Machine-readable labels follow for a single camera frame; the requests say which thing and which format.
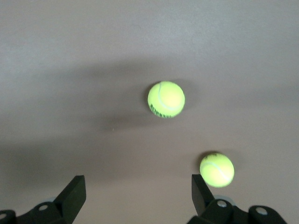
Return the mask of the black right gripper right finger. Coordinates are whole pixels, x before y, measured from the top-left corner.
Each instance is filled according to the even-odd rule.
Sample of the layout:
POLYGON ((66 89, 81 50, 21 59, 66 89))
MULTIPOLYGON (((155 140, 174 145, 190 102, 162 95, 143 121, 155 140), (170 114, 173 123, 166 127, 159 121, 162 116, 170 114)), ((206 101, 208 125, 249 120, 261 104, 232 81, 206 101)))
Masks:
POLYGON ((228 200, 216 199, 200 174, 192 175, 192 201, 197 215, 190 224, 286 224, 270 207, 253 205, 245 212, 228 200))

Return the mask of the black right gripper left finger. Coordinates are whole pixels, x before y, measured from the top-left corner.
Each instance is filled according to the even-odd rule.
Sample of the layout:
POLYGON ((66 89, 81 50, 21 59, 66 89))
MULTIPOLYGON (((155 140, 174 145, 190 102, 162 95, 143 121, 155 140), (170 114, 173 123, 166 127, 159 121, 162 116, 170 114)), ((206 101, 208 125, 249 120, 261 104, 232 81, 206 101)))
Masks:
POLYGON ((14 210, 1 210, 2 224, 72 224, 86 201, 85 177, 75 176, 52 202, 43 202, 17 216, 14 210))

